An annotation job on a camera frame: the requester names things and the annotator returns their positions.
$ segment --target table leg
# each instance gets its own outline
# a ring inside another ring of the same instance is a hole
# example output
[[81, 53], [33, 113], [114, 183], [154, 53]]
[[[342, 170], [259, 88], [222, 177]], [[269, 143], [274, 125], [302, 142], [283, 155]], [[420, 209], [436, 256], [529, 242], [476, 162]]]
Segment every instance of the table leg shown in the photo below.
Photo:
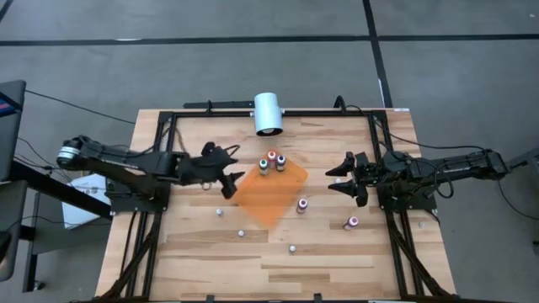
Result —
[[94, 199], [71, 186], [58, 182], [51, 177], [45, 176], [43, 173], [39, 173], [19, 162], [12, 162], [9, 179], [11, 181], [26, 180], [32, 189], [40, 193], [48, 194], [81, 210], [86, 210], [102, 218], [112, 220], [110, 205]]

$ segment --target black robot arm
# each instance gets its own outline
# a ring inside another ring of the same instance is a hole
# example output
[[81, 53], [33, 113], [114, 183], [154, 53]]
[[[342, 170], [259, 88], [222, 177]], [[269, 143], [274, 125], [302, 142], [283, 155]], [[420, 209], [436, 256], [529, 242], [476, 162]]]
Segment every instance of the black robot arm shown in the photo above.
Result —
[[176, 151], [130, 151], [78, 136], [64, 141], [56, 161], [66, 170], [99, 173], [126, 185], [144, 199], [153, 197], [159, 183], [185, 186], [216, 181], [222, 184], [223, 196], [230, 199], [236, 192], [234, 181], [244, 174], [226, 175], [223, 172], [237, 159], [231, 158], [227, 151], [213, 142], [205, 144], [201, 157], [191, 157], [186, 152]]
[[388, 198], [407, 205], [411, 200], [429, 199], [441, 183], [463, 178], [500, 180], [509, 172], [502, 157], [491, 150], [433, 160], [389, 151], [378, 164], [369, 162], [364, 152], [353, 155], [349, 151], [344, 162], [326, 175], [343, 177], [350, 173], [351, 180], [329, 188], [356, 197], [357, 205], [365, 206], [366, 187], [377, 187]]

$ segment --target wooden table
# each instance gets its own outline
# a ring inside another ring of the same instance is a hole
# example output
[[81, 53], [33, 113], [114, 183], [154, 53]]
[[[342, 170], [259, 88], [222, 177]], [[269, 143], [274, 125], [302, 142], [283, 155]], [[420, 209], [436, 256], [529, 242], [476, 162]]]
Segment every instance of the wooden table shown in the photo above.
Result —
[[[158, 114], [158, 110], [139, 112], [132, 149], [143, 150], [153, 143]], [[394, 135], [416, 140], [409, 112], [389, 109], [387, 117]], [[206, 295], [215, 295], [217, 300], [312, 300], [314, 293], [339, 300], [399, 297], [386, 219], [376, 191], [370, 189], [368, 205], [358, 208], [354, 199], [327, 189], [334, 178], [324, 175], [344, 160], [346, 151], [365, 151], [374, 161], [367, 120], [301, 117], [284, 118], [283, 124], [283, 134], [263, 138], [254, 134], [250, 118], [178, 120], [192, 154], [199, 154], [207, 141], [223, 147], [241, 145], [234, 155], [239, 163], [229, 171], [248, 171], [270, 148], [281, 150], [309, 172], [301, 192], [309, 208], [298, 215], [291, 206], [276, 228], [268, 231], [240, 206], [224, 200], [219, 186], [210, 191], [199, 185], [173, 186], [163, 216], [151, 300], [204, 300]], [[395, 140], [393, 145], [395, 150], [420, 156], [416, 145]], [[223, 217], [216, 215], [217, 208], [224, 211]], [[342, 230], [351, 215], [360, 219], [359, 227]], [[442, 287], [454, 292], [438, 224], [422, 210], [408, 215], [419, 259]], [[114, 218], [96, 295], [103, 294], [119, 276], [130, 218], [129, 213]], [[239, 230], [245, 231], [245, 237], [237, 236]], [[290, 245], [297, 249], [293, 255]], [[413, 293], [404, 256], [403, 263], [408, 292]], [[135, 294], [141, 293], [145, 265], [143, 260]]]

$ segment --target small bottle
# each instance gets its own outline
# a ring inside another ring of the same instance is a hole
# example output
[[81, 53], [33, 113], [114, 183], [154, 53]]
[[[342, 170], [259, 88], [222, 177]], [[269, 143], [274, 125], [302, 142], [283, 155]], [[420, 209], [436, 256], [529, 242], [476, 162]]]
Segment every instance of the small bottle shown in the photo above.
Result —
[[308, 205], [307, 199], [299, 199], [299, 201], [297, 201], [297, 208], [296, 208], [297, 213], [303, 214], [305, 210], [307, 210], [307, 205]]
[[343, 228], [346, 231], [353, 230], [354, 228], [357, 227], [357, 224], [359, 222], [360, 221], [356, 217], [352, 216], [352, 217], [348, 218], [348, 220], [343, 224]]
[[276, 159], [277, 159], [277, 154], [275, 153], [275, 151], [268, 151], [269, 168], [275, 168]]
[[286, 158], [283, 155], [277, 157], [277, 171], [282, 172], [285, 170]]
[[260, 174], [265, 176], [268, 174], [269, 172], [269, 167], [268, 167], [268, 161], [266, 159], [262, 159], [260, 160], [259, 162], [259, 168], [260, 168]]

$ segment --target orange square mat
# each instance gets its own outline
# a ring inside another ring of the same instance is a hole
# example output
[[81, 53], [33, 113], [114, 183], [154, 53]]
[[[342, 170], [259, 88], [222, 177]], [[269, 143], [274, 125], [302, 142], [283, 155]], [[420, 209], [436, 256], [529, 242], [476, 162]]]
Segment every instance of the orange square mat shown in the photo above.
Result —
[[256, 163], [232, 199], [266, 227], [273, 228], [285, 211], [297, 202], [297, 195], [309, 174], [290, 158], [286, 158], [283, 172], [274, 168], [269, 170], [267, 175], [261, 175]]

